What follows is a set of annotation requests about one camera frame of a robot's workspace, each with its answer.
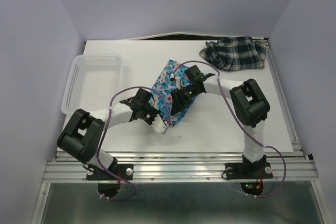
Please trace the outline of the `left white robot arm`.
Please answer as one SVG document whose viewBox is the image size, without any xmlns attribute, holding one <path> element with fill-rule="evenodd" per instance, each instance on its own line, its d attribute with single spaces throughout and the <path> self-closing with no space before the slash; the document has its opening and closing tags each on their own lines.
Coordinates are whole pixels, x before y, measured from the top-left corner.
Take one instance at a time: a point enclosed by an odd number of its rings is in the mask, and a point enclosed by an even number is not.
<svg viewBox="0 0 336 224">
<path fill-rule="evenodd" d="M 167 124 L 161 112 L 150 104 L 151 98 L 150 89 L 139 88 L 133 97 L 110 105 L 108 109 L 93 112 L 77 109 L 58 137 L 57 147 L 82 164 L 98 168 L 104 178 L 118 178 L 118 161 L 101 149 L 102 142 L 109 128 L 136 120 L 164 134 Z"/>
</svg>

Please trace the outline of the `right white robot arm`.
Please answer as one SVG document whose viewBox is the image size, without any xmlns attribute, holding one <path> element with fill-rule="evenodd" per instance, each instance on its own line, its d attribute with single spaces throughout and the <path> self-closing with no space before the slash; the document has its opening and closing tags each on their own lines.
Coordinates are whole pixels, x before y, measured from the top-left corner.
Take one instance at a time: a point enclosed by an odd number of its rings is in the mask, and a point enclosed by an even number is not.
<svg viewBox="0 0 336 224">
<path fill-rule="evenodd" d="M 263 175 L 269 165 L 264 152 L 264 126 L 270 105 L 256 80 L 223 79 L 219 74 L 202 73 L 196 65 L 189 67 L 184 73 L 189 82 L 186 86 L 182 85 L 175 72 L 170 77 L 170 80 L 177 85 L 171 92 L 171 114 L 181 112 L 191 104 L 194 97 L 202 93 L 222 96 L 244 133 L 242 161 L 226 163 L 223 178 L 253 179 Z"/>
</svg>

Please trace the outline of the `blue floral skirt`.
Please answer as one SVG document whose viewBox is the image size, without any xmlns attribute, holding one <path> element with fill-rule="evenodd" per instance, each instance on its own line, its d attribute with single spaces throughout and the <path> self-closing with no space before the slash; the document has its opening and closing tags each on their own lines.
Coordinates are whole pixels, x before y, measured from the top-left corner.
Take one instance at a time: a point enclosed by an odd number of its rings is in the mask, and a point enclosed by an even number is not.
<svg viewBox="0 0 336 224">
<path fill-rule="evenodd" d="M 176 84 L 170 80 L 171 74 L 173 74 L 174 70 L 179 65 L 180 63 L 178 63 L 177 61 L 169 60 L 151 88 L 160 94 L 160 96 L 164 99 L 169 110 L 171 110 L 172 108 L 171 92 L 177 88 Z M 179 67 L 175 73 L 175 76 L 186 78 L 186 74 L 184 73 L 184 71 L 187 69 L 188 69 L 187 66 Z M 168 121 L 169 117 L 164 102 L 156 93 L 152 94 L 154 99 L 154 108 L 161 112 L 161 114 L 163 115 L 163 120 Z M 195 102 L 195 100 L 196 98 L 192 99 L 191 105 Z M 185 117 L 190 106 L 186 107 L 182 112 L 179 112 L 175 115 L 171 114 L 171 123 L 170 123 L 171 127 L 177 125 L 182 120 L 182 118 Z"/>
</svg>

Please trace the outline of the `navy plaid skirt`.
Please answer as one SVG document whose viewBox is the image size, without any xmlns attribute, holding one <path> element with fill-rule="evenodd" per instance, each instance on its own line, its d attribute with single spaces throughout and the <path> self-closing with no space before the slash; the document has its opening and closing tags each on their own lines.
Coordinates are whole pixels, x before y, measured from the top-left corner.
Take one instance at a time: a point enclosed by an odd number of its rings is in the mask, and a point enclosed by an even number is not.
<svg viewBox="0 0 336 224">
<path fill-rule="evenodd" d="M 266 44 L 249 36 L 223 37 L 205 43 L 199 52 L 202 59 L 221 71 L 263 69 L 266 60 Z"/>
</svg>

